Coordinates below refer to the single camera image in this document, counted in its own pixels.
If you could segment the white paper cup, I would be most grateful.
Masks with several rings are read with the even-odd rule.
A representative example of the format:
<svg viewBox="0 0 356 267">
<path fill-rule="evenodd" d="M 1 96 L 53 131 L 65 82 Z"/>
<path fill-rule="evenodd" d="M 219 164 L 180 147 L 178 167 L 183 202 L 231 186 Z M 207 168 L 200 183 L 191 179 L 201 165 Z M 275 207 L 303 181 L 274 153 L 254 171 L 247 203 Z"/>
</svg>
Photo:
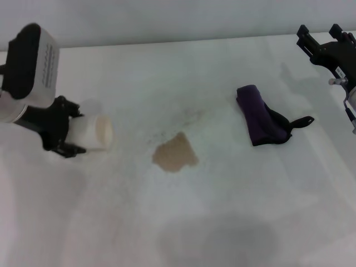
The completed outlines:
<svg viewBox="0 0 356 267">
<path fill-rule="evenodd" d="M 93 115 L 72 118 L 66 142 L 83 149 L 108 150 L 114 140 L 113 125 L 108 116 Z"/>
</svg>

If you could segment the brown water stain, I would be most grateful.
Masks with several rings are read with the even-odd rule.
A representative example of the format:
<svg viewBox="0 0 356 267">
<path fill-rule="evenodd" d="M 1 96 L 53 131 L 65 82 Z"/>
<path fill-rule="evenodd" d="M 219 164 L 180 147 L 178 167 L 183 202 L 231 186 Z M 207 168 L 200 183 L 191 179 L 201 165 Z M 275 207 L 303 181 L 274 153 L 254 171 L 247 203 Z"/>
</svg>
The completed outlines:
<svg viewBox="0 0 356 267">
<path fill-rule="evenodd" d="M 185 166 L 196 166 L 199 159 L 186 135 L 179 132 L 158 145 L 152 155 L 152 162 L 164 171 L 175 173 Z"/>
</svg>

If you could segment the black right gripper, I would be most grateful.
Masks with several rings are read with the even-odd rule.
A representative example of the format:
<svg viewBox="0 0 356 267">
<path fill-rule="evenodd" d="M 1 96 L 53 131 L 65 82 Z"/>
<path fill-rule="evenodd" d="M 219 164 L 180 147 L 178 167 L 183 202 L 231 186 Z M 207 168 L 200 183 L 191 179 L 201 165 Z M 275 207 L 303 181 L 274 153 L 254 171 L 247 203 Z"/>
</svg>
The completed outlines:
<svg viewBox="0 0 356 267">
<path fill-rule="evenodd" d="M 351 32 L 343 31 L 336 23 L 332 25 L 329 34 L 337 42 L 320 45 L 302 24 L 296 34 L 296 44 L 306 53 L 312 64 L 325 67 L 335 78 L 356 81 L 356 48 L 352 46 L 356 45 L 356 38 Z"/>
</svg>

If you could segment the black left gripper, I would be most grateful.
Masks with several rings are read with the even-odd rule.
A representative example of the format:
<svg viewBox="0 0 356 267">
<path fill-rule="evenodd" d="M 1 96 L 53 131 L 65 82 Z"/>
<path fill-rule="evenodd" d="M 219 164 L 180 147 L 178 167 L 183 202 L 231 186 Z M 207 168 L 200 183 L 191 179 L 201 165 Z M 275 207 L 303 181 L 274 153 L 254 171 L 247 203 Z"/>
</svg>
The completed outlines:
<svg viewBox="0 0 356 267">
<path fill-rule="evenodd" d="M 76 157 L 86 153 L 86 149 L 65 143 L 69 128 L 69 117 L 82 117 L 79 104 L 64 96 L 56 97 L 48 108 L 28 106 L 19 119 L 19 125 L 36 132 L 46 151 L 55 152 L 64 158 Z"/>
</svg>

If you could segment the purple rag with black trim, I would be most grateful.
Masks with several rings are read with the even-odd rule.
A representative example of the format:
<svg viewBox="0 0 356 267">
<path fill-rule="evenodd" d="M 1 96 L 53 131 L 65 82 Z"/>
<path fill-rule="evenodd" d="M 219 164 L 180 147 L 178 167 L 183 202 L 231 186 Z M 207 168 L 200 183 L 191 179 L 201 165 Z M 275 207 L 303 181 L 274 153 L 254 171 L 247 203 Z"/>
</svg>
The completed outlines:
<svg viewBox="0 0 356 267">
<path fill-rule="evenodd" d="M 241 108 L 253 146 L 284 144 L 292 137 L 292 130 L 309 126 L 314 118 L 305 116 L 290 122 L 280 113 L 270 109 L 255 85 L 236 90 L 236 102 Z"/>
</svg>

